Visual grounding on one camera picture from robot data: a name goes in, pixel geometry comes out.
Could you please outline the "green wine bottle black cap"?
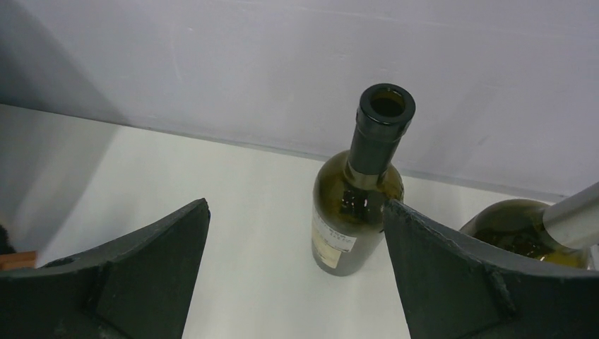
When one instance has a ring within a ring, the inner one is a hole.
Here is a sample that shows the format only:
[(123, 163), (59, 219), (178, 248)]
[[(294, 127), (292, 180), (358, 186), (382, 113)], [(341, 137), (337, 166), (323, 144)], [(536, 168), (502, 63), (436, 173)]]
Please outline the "green wine bottle black cap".
[(404, 199), (391, 161), (416, 112), (413, 96), (377, 83), (360, 96), (350, 148), (320, 168), (312, 192), (312, 255), (334, 276), (356, 273), (384, 239), (383, 207)]

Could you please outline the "brown wooden wine rack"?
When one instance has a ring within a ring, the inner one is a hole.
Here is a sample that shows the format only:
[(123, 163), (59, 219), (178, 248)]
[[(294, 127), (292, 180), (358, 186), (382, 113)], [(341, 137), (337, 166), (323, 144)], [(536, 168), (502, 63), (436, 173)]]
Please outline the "brown wooden wine rack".
[(16, 252), (1, 255), (1, 271), (20, 268), (34, 268), (37, 260), (36, 251)]

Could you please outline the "green wine bottle grey cap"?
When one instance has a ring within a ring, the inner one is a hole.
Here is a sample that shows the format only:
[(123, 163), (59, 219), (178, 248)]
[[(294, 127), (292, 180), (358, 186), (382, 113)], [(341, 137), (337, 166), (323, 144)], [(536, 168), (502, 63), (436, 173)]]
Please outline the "green wine bottle grey cap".
[(589, 270), (598, 244), (598, 183), (553, 205), (524, 198), (494, 203), (460, 232), (514, 254)]

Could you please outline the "black floral plush blanket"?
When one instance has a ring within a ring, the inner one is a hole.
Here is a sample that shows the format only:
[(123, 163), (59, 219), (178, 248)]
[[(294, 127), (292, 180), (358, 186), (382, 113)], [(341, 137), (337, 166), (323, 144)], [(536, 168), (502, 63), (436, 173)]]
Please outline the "black floral plush blanket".
[(0, 225), (0, 254), (7, 255), (14, 253), (16, 253), (16, 250), (10, 243), (8, 231), (2, 225)]

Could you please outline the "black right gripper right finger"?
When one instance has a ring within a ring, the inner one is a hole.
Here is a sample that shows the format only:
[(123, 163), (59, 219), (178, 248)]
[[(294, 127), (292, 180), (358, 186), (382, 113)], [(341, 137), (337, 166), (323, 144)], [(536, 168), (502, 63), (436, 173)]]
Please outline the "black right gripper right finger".
[(597, 338), (598, 272), (462, 234), (397, 200), (384, 233), (412, 338)]

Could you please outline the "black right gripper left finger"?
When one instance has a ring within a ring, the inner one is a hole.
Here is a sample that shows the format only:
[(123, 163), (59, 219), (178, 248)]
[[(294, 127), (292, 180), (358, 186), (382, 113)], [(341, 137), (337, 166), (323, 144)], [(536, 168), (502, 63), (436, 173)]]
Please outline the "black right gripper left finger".
[(209, 223), (201, 198), (87, 251), (2, 272), (1, 337), (182, 337)]

